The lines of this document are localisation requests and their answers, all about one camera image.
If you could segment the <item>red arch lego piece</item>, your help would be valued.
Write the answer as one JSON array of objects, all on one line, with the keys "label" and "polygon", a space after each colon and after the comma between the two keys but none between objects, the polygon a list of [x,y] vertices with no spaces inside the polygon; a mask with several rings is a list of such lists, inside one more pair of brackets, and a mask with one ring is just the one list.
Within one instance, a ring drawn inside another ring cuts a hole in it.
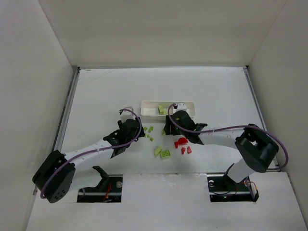
[{"label": "red arch lego piece", "polygon": [[188,144],[188,140],[185,137],[179,138],[177,141],[174,142],[174,146],[178,149],[180,146],[184,146]]}]

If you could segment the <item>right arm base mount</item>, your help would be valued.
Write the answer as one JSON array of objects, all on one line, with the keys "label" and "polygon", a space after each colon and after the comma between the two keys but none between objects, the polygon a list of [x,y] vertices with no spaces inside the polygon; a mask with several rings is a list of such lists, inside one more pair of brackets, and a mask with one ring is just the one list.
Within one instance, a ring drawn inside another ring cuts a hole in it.
[{"label": "right arm base mount", "polygon": [[210,202],[257,202],[259,192],[256,184],[245,177],[236,183],[227,173],[207,174]]}]

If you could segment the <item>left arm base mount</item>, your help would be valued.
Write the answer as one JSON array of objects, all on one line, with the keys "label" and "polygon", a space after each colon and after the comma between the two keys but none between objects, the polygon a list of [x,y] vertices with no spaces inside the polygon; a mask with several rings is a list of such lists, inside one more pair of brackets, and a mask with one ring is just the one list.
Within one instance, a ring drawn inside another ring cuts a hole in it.
[{"label": "left arm base mount", "polygon": [[121,203],[123,175],[109,175],[100,166],[92,167],[99,174],[99,182],[78,190],[77,203]]}]

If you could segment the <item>green 2x2 lego brick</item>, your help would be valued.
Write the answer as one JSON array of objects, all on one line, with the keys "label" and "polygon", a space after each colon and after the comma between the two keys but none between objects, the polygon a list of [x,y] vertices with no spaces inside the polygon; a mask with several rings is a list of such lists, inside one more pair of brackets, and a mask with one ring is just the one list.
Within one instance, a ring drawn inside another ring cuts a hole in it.
[{"label": "green 2x2 lego brick", "polygon": [[158,105],[158,113],[160,115],[167,115],[167,110],[162,106],[162,105]]}]

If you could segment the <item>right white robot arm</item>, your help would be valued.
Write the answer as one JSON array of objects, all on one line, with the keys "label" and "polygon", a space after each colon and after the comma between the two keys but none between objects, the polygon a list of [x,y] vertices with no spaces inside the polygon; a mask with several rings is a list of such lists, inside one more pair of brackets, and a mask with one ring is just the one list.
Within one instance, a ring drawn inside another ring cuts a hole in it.
[{"label": "right white robot arm", "polygon": [[225,177],[239,183],[253,173],[265,173],[279,147],[268,134],[258,126],[249,124],[243,132],[206,129],[207,124],[195,123],[188,113],[178,110],[166,115],[164,131],[166,135],[182,135],[189,142],[199,145],[218,145],[237,150],[241,159],[232,164]]}]

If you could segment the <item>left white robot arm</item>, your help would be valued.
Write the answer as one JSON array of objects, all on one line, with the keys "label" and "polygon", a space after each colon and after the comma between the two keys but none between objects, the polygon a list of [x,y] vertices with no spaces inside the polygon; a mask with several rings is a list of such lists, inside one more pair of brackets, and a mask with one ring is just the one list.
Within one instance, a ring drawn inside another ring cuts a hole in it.
[{"label": "left white robot arm", "polygon": [[51,152],[32,178],[40,197],[52,204],[63,199],[70,190],[99,192],[105,189],[109,175],[100,162],[124,153],[145,135],[139,117],[118,121],[118,125],[118,130],[86,148],[66,154],[58,150]]}]

